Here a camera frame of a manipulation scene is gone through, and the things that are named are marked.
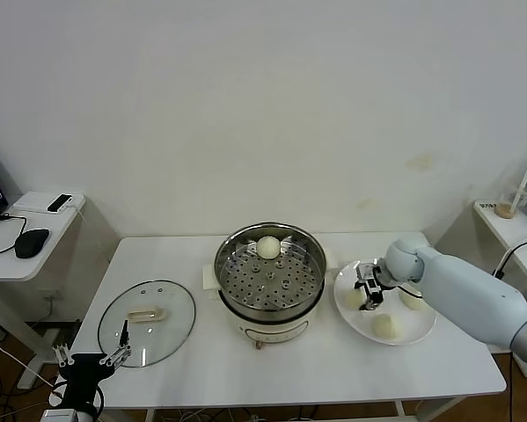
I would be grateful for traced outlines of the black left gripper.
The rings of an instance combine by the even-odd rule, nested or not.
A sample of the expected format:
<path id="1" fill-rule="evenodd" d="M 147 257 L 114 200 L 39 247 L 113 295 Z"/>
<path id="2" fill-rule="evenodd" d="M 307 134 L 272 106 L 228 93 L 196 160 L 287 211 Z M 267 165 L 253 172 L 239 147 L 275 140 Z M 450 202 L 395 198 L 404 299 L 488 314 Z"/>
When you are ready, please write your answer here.
<path id="1" fill-rule="evenodd" d="M 114 367 L 120 367 L 131 354 L 128 321 L 122 326 L 117 349 L 108 355 L 76 353 L 72 356 L 67 345 L 53 346 L 53 351 L 65 381 L 59 408 L 103 410 L 105 398 L 99 383 L 110 378 Z"/>

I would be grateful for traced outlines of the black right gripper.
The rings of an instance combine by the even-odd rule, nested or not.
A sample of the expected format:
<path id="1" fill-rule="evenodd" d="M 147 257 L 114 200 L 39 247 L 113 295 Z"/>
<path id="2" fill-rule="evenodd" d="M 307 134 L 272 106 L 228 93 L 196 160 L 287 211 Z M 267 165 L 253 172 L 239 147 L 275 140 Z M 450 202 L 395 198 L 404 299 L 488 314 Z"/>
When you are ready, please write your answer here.
<path id="1" fill-rule="evenodd" d="M 364 264 L 358 263 L 355 265 L 355 289 L 359 290 L 363 286 L 365 298 L 359 310 L 375 310 L 384 301 L 382 290 L 382 271 L 377 259 Z"/>

